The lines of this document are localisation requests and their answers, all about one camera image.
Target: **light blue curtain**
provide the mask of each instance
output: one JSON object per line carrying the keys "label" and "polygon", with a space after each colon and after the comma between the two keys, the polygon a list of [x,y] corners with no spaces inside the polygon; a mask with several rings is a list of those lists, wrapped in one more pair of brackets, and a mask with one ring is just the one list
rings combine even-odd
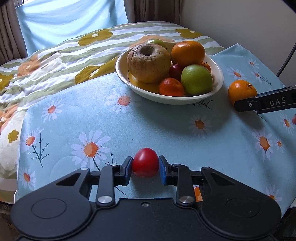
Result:
{"label": "light blue curtain", "polygon": [[28,55],[100,28],[128,23],[123,0],[34,0],[16,10]]}

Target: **small red fruit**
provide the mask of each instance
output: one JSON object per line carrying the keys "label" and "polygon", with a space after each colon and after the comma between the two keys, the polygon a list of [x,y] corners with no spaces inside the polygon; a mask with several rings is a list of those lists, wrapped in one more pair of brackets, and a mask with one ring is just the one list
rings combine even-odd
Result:
{"label": "small red fruit", "polygon": [[153,177],[159,168],[158,156],[150,148],[139,150],[132,162],[132,170],[135,175],[140,177]]}
{"label": "small red fruit", "polygon": [[294,125],[296,125],[296,114],[294,115],[294,117],[293,117],[293,119],[292,119],[292,123],[293,123]]}
{"label": "small red fruit", "polygon": [[212,73],[211,67],[209,66],[209,64],[207,62],[202,62],[200,65],[204,66],[207,68],[207,70]]}
{"label": "small red fruit", "polygon": [[182,71],[183,71],[184,67],[179,65],[179,64],[174,64],[173,66],[170,67],[170,70],[168,72],[168,75],[171,78],[174,78],[178,81],[181,82],[181,75],[182,75]]}

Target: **bed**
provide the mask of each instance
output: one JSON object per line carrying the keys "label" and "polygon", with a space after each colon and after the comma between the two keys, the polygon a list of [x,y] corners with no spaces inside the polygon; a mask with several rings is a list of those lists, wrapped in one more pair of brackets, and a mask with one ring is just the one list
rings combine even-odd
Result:
{"label": "bed", "polygon": [[[21,133],[27,109],[47,96],[115,72],[121,53],[153,38],[171,42],[198,41],[209,55],[224,49],[201,33],[153,21],[99,29],[0,66],[0,201],[14,203],[20,145],[30,146],[30,142],[35,141],[35,133],[29,136]],[[34,179],[34,172],[21,171],[30,173],[28,178]],[[26,188],[32,191],[34,183]]]}

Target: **floral bedspread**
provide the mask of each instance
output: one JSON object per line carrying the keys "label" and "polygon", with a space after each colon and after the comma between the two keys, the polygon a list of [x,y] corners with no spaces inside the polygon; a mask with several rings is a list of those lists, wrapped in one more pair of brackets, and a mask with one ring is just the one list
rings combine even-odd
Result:
{"label": "floral bedspread", "polygon": [[[100,29],[0,66],[0,201],[13,203],[20,140],[26,140],[27,146],[36,141],[35,133],[20,132],[27,109],[49,95],[115,72],[122,52],[152,38],[195,40],[207,54],[224,49],[213,39],[176,24],[142,22]],[[45,108],[44,121],[55,120],[62,104],[50,103],[56,109]]]}
{"label": "floral bedspread", "polygon": [[[171,106],[132,92],[116,73],[74,86],[30,107],[21,134],[19,197],[78,168],[95,171],[149,147],[191,170],[212,167],[273,198],[285,213],[296,196],[294,109],[237,113],[227,89],[236,79],[259,93],[283,87],[251,52],[234,45],[212,58],[224,84],[201,102]],[[159,175],[118,186],[117,198],[174,197]],[[195,188],[197,200],[198,188]],[[94,201],[96,188],[91,192]]]}

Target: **orange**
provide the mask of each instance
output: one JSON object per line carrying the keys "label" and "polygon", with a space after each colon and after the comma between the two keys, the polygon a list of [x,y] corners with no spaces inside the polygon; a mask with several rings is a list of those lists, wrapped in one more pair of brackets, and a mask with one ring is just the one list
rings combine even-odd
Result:
{"label": "orange", "polygon": [[183,85],[174,78],[166,78],[159,83],[161,95],[182,97],[185,94]]}
{"label": "orange", "polygon": [[172,48],[172,57],[177,64],[184,67],[201,64],[205,58],[205,49],[196,41],[183,41]]}
{"label": "orange", "polygon": [[202,62],[200,65],[204,66],[207,68],[207,70],[212,73],[211,67],[209,66],[209,64],[207,62]]}
{"label": "orange", "polygon": [[245,80],[236,80],[228,88],[228,98],[233,105],[237,100],[251,98],[257,94],[255,87]]}

